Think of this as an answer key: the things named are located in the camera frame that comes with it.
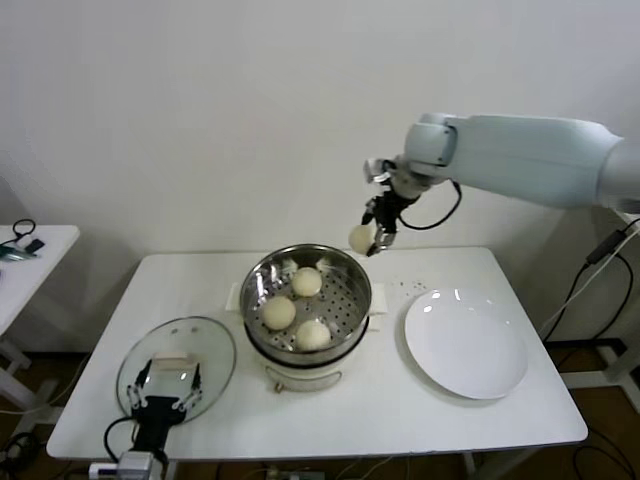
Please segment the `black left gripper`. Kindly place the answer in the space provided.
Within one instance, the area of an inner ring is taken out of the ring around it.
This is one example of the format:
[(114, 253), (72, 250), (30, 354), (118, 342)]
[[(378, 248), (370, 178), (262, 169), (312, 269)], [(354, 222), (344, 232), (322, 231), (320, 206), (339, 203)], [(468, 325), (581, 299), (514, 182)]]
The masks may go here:
[(138, 424), (133, 442), (134, 450), (163, 450), (169, 430), (181, 423), (181, 411), (190, 411), (202, 398), (200, 364), (196, 364), (188, 395), (178, 397), (148, 396), (143, 389), (149, 378), (151, 363), (147, 362), (138, 372), (133, 384), (127, 386), (127, 397), (132, 417)]

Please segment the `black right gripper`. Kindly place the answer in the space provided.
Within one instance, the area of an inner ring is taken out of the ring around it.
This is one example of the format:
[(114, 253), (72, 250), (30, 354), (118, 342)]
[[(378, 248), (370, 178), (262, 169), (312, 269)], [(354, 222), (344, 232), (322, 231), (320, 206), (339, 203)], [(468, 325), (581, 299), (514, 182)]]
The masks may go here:
[(401, 213), (419, 199), (399, 195), (390, 180), (384, 181), (382, 186), (382, 193), (366, 202), (360, 222), (361, 225), (369, 225), (372, 222), (376, 222), (377, 225), (368, 249), (369, 257), (382, 253), (393, 245)]

